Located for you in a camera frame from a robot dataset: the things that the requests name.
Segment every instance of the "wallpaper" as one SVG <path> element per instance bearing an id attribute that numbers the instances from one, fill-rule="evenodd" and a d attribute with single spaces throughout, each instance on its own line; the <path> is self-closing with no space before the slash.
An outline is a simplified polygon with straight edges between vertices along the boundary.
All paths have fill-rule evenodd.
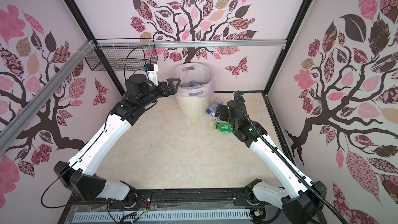
<path id="1" fill-rule="evenodd" d="M 302 0 L 76 0 L 97 38 L 149 42 L 286 38 Z M 127 40 L 104 40 L 104 42 Z M 216 90 L 263 90 L 279 54 L 272 47 L 157 48 L 159 73 L 182 63 L 215 68 Z M 124 84 L 123 72 L 117 72 Z"/>
<path id="2" fill-rule="evenodd" d="M 2 0 L 0 4 L 0 130 L 40 92 L 84 42 L 62 0 Z M 55 223 L 62 208 L 45 209 L 40 197 L 67 161 L 92 137 L 120 99 L 105 72 L 80 62 L 0 158 L 0 218 Z M 70 196 L 55 183 L 48 206 Z M 23 208 L 21 214 L 16 209 Z"/>
<path id="3" fill-rule="evenodd" d="M 397 6 L 315 0 L 270 93 L 296 164 L 348 223 L 396 222 Z"/>

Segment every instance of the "wire basket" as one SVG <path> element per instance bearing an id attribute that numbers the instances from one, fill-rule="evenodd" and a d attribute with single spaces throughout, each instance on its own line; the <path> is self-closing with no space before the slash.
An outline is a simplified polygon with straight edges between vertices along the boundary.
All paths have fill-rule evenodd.
<path id="1" fill-rule="evenodd" d="M 139 71 L 146 63 L 156 64 L 158 55 L 153 42 L 145 42 L 144 45 L 117 44 L 97 45 L 97 50 L 90 52 L 86 62 L 92 71 L 104 71 L 112 69 L 113 71 Z M 99 56 L 104 55 L 110 67 L 103 64 Z"/>

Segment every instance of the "plastic liner bag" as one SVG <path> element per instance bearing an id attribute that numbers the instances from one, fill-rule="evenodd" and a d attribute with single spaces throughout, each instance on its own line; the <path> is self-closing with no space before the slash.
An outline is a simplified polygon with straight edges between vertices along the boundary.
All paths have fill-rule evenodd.
<path id="1" fill-rule="evenodd" d="M 187 63 L 176 67 L 171 78 L 180 78 L 181 83 L 176 96 L 207 97 L 215 91 L 214 74 L 211 69 L 201 63 Z M 199 86 L 190 87 L 196 81 Z"/>

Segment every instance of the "butterfly decal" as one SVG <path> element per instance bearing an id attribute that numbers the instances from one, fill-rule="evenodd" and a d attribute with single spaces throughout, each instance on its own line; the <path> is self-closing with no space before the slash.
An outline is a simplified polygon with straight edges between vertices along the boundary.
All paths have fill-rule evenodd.
<path id="1" fill-rule="evenodd" d="M 101 104 L 105 103 L 106 102 L 105 94 L 106 94 L 107 90 L 109 90 L 109 89 L 106 89 L 105 86 L 102 86 L 101 83 L 99 81 L 97 81 L 97 79 L 95 79 L 95 82 L 96 82 L 96 88 L 97 88 L 98 94 L 94 98 L 93 106 L 98 105 L 99 103 L 101 103 Z"/>
<path id="2" fill-rule="evenodd" d="M 248 67 L 246 66 L 247 62 L 248 62 L 247 57 L 245 57 L 239 62 L 238 66 L 226 66 L 225 69 L 231 71 L 232 75 L 236 76 L 237 78 L 240 72 L 248 71 Z"/>

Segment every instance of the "tree decal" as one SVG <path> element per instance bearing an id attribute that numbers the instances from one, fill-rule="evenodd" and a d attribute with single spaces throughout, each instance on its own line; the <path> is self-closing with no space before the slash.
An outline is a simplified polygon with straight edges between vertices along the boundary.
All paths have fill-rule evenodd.
<path id="1" fill-rule="evenodd" d="M 8 28 L 13 28 L 10 23 L 16 22 L 19 26 L 25 26 L 25 22 L 18 19 L 19 11 L 17 7 L 8 5 L 7 8 L 10 16 L 6 16 L 5 19 L 0 21 L 2 36 L 8 33 Z M 50 80 L 50 71 L 54 70 L 56 73 L 59 70 L 56 63 L 64 63 L 70 57 L 68 42 L 64 42 L 63 46 L 57 47 L 51 32 L 44 35 L 44 30 L 36 19 L 26 13 L 24 13 L 24 17 L 32 27 L 32 34 L 30 37 L 17 42 L 15 50 L 19 56 L 11 52 L 10 47 L 4 47 L 0 44 L 0 55 L 6 66 L 5 69 L 8 70 L 0 72 L 0 95 L 3 99 L 0 101 L 0 114 L 8 113 L 11 115 L 9 119 L 0 117 L 0 122 L 4 125 L 8 125 L 27 105 L 29 102 L 28 94 L 35 96 L 41 87 L 46 85 Z M 10 33 L 14 33 L 11 38 L 25 35 L 23 32 L 22 34 L 15 31 Z M 45 68 L 41 70 L 39 69 L 39 59 L 46 64 Z M 78 77 L 83 70 L 83 66 L 83 62 L 81 62 L 37 113 L 40 122 L 19 134 L 17 140 L 22 140 L 22 142 L 18 142 L 21 144 L 11 146 L 6 150 L 6 152 L 12 149 L 19 150 L 14 161 L 18 160 L 16 163 L 22 173 L 34 177 L 34 167 L 47 162 L 54 150 L 65 148 L 80 150 L 84 147 L 82 140 L 62 137 L 60 132 L 60 128 L 67 126 L 66 119 L 73 117 L 67 111 L 67 108 L 78 107 L 83 103 L 77 100 L 83 94 L 86 86 L 86 78 Z M 67 98 L 72 98 L 72 100 L 62 102 Z"/>
<path id="2" fill-rule="evenodd" d="M 250 7 L 243 5 L 246 1 L 169 0 L 164 4 L 165 0 L 132 0 L 138 17 L 132 17 L 130 25 L 137 32 L 142 32 L 141 38 L 150 37 L 157 41 L 250 40 L 256 31 L 247 29 L 255 19 L 243 18 Z M 228 56 L 239 50 L 237 47 L 219 47 L 216 50 L 188 47 L 161 48 L 157 52 L 163 53 L 165 60 L 171 58 L 174 62 L 189 63 L 195 57 L 207 59 L 212 55 L 221 59 L 220 55 Z M 245 71 L 243 67 L 234 67 L 233 75 Z"/>
<path id="3" fill-rule="evenodd" d="M 386 121 L 398 124 L 398 109 L 391 107 L 398 103 L 398 87 L 385 88 L 385 85 L 398 80 L 397 46 L 394 46 L 395 52 L 391 48 L 385 49 L 391 42 L 390 46 L 394 45 L 389 25 L 395 30 L 396 15 L 394 11 L 384 11 L 381 2 L 378 9 L 375 0 L 360 0 L 359 9 L 363 18 L 356 14 L 344 15 L 341 18 L 345 21 L 345 30 L 338 30 L 332 22 L 322 41 L 316 39 L 309 45 L 310 58 L 301 63 L 303 69 L 294 76 L 298 86 L 304 90 L 298 96 L 303 100 L 302 109 L 306 114 L 304 127 L 299 136 L 287 130 L 286 133 L 293 141 L 293 155 L 296 150 L 304 165 L 302 145 L 309 132 L 320 126 L 319 135 L 324 136 L 326 145 L 337 148 L 337 166 L 341 168 L 345 164 L 355 181 L 378 201 L 380 179 L 398 204 L 397 177 L 385 175 L 398 172 L 396 166 L 385 160 L 395 156 L 398 147 L 382 145 L 379 140 L 366 136 L 381 133 L 398 138 L 397 129 L 387 130 L 380 126 Z M 370 29 L 366 28 L 367 23 L 371 23 Z M 352 45 L 345 45 L 346 37 Z M 361 127 L 353 128 L 351 124 L 360 124 Z M 367 154 L 379 158 L 362 157 Z M 347 206 L 343 207 L 347 212 L 344 210 L 341 214 L 350 215 Z"/>

